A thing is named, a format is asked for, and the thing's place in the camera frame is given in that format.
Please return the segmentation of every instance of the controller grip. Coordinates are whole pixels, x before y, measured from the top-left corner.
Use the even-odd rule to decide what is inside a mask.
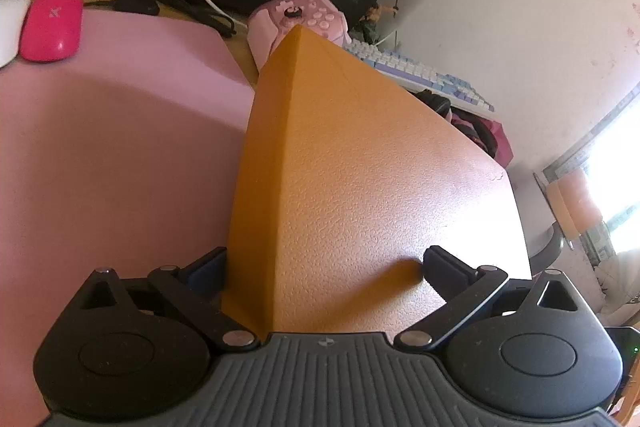
[[[541,423],[616,425],[601,409],[543,421],[484,409],[451,383],[434,357],[398,351],[383,333],[272,333],[255,351],[222,356],[203,386],[183,403],[118,425],[540,427]],[[100,424],[53,413],[42,425]]]

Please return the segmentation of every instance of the silver screw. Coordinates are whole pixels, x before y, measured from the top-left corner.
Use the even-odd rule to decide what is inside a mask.
[[[431,344],[432,341],[431,335],[424,331],[410,330],[400,334],[400,342],[405,346],[422,347]]]
[[[254,340],[255,337],[251,331],[234,330],[227,331],[222,335],[222,341],[227,346],[244,347],[251,344]]]

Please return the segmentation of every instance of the white computer mouse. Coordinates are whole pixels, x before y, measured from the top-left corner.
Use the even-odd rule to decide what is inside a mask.
[[[0,0],[0,68],[14,60],[30,0]]]

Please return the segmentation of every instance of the pink computer mouse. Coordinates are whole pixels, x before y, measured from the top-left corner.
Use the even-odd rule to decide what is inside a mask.
[[[82,0],[34,0],[20,38],[20,57],[53,62],[78,51]]]

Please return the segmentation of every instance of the controller thumbstick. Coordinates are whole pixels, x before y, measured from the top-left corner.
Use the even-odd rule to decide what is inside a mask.
[[[289,17],[290,19],[295,19],[296,17],[302,17],[302,8],[299,6],[292,6],[284,10],[284,16]]]

